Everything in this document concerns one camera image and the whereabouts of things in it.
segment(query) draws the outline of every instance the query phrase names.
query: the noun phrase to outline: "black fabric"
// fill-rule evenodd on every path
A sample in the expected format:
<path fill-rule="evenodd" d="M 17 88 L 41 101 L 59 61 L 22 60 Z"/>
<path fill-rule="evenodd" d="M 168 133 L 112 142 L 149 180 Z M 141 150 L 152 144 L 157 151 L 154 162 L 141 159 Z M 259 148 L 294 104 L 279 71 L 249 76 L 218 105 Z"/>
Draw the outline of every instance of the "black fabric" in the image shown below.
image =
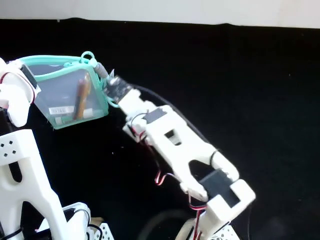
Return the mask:
<path fill-rule="evenodd" d="M 174 103 L 254 189 L 251 239 L 320 238 L 320 30 L 80 19 L 1 28 L 6 61 L 91 50 L 108 71 Z M 55 131 L 33 106 L 26 126 L 62 205 L 87 203 L 120 240 L 161 211 L 188 209 L 174 179 L 155 186 L 154 161 L 123 124 L 111 109 Z M 248 211 L 232 222 L 242 239 L 247 222 Z"/>

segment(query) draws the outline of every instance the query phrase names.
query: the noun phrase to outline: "teal plastic basket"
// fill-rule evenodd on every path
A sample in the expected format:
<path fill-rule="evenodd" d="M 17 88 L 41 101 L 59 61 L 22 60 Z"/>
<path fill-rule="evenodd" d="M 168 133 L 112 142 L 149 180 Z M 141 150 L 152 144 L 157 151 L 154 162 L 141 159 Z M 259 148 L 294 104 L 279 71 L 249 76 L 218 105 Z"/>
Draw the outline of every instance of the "teal plastic basket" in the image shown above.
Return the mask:
<path fill-rule="evenodd" d="M 108 115 L 108 97 L 90 60 L 77 56 L 35 55 L 20 58 L 33 73 L 41 92 L 35 105 L 54 129 Z"/>

